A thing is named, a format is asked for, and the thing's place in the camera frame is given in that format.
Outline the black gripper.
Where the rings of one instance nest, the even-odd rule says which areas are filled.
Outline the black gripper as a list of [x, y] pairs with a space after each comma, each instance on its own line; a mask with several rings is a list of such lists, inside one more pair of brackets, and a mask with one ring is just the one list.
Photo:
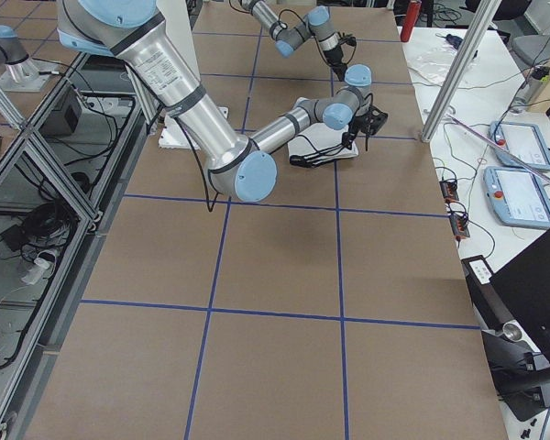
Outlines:
[[[350, 122], [350, 133], [356, 138], [359, 133], [367, 134], [369, 132], [369, 126], [371, 122], [371, 116], [369, 113], [355, 116]], [[344, 148], [352, 147], [352, 135], [349, 132], [345, 132], [342, 135], [342, 146]]]
[[343, 63], [344, 52], [339, 45], [324, 52], [324, 58], [328, 65], [332, 68], [333, 73], [338, 81], [342, 80], [342, 76], [346, 74], [347, 66]]

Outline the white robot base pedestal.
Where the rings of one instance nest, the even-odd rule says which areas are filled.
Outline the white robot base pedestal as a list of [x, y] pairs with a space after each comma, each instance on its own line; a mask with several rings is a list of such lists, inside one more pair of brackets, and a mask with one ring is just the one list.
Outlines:
[[192, 143], [207, 156], [218, 157], [232, 148], [237, 134], [212, 100], [204, 98], [184, 111], [184, 106], [165, 109], [164, 148], [187, 148]]

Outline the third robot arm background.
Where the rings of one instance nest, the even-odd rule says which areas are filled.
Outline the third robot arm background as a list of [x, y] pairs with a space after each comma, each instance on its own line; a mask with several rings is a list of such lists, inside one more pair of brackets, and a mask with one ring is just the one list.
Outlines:
[[58, 64], [32, 58], [17, 33], [10, 26], [0, 25], [0, 87], [7, 92], [37, 93], [49, 78], [59, 72]]

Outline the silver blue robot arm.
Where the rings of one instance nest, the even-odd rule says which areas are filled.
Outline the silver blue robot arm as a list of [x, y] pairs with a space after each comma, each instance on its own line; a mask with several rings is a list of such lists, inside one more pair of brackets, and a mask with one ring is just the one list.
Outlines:
[[372, 72], [343, 61], [341, 38], [328, 10], [318, 6], [288, 27], [263, 1], [243, 1], [285, 57], [315, 39], [326, 63], [344, 82], [333, 97], [303, 99], [250, 137], [238, 134], [189, 67], [166, 31], [165, 16], [153, 1], [59, 1], [60, 43], [72, 50], [123, 61], [164, 105], [206, 156], [204, 180], [217, 193], [259, 202], [272, 192], [278, 170], [272, 152], [313, 124], [343, 133], [352, 144], [373, 109]]
[[353, 48], [357, 43], [352, 34], [336, 30], [327, 6], [319, 5], [300, 16], [291, 9], [275, 13], [266, 1], [228, 1], [236, 12], [254, 17], [268, 31], [275, 47], [283, 58], [289, 58], [305, 42], [313, 39], [324, 63], [339, 81], [345, 80], [348, 63], [343, 46]]

